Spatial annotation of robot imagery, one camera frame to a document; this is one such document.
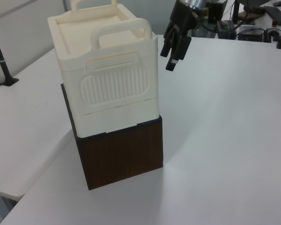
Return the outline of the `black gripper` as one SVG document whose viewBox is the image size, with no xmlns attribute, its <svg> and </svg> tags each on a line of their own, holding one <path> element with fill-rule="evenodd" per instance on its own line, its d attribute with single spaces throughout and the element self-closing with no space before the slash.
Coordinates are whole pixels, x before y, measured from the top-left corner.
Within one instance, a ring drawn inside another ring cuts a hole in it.
<svg viewBox="0 0 281 225">
<path fill-rule="evenodd" d="M 194 8 L 186 5 L 180 0 L 175 2 L 174 8 L 170 15 L 170 22 L 166 28 L 164 34 L 164 43 L 160 55 L 162 57 L 168 57 L 170 50 L 170 59 L 167 63 L 166 70 L 173 71 L 179 60 L 183 60 L 190 42 L 191 37 L 187 36 L 188 31 L 197 27 L 197 20 L 192 15 L 192 12 L 197 13 Z M 171 31 L 176 31 L 179 36 L 179 40 L 176 42 L 176 46 L 173 45 Z"/>
</svg>

